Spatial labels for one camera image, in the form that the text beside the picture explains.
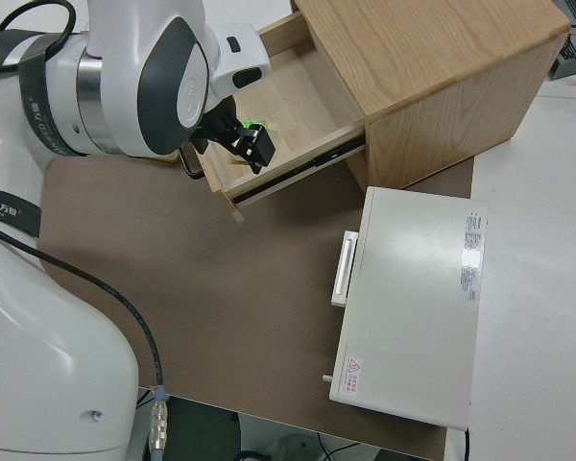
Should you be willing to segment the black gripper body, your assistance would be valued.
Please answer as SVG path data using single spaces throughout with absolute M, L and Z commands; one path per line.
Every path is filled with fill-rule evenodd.
M 243 125 L 237 118 L 236 102 L 233 96 L 223 99 L 202 118 L 202 134 L 207 140 L 227 142 L 227 131 L 237 127 L 243 127 Z

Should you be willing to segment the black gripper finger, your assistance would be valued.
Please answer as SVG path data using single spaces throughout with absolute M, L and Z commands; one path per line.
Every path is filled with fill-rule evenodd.
M 249 150 L 243 158 L 249 164 L 252 172 L 257 175 L 263 167 L 267 167 L 276 151 L 275 145 L 265 126 L 252 124 L 248 128 Z
M 234 155 L 246 155 L 249 150 L 248 134 L 249 130 L 244 127 L 227 131 L 227 149 Z

